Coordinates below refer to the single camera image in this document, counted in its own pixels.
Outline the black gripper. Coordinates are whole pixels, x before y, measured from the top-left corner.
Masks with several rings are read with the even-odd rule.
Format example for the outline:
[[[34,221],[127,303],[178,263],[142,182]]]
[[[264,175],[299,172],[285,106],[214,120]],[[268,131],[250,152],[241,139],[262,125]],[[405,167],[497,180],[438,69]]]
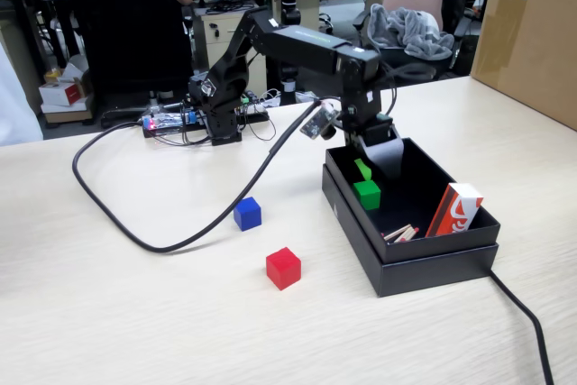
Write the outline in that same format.
[[[342,129],[347,146],[362,147],[368,160],[387,179],[401,176],[404,143],[398,137],[393,119],[382,112],[381,93],[385,87],[353,92],[341,98]],[[364,180],[371,180],[371,168],[359,158],[354,161]]]

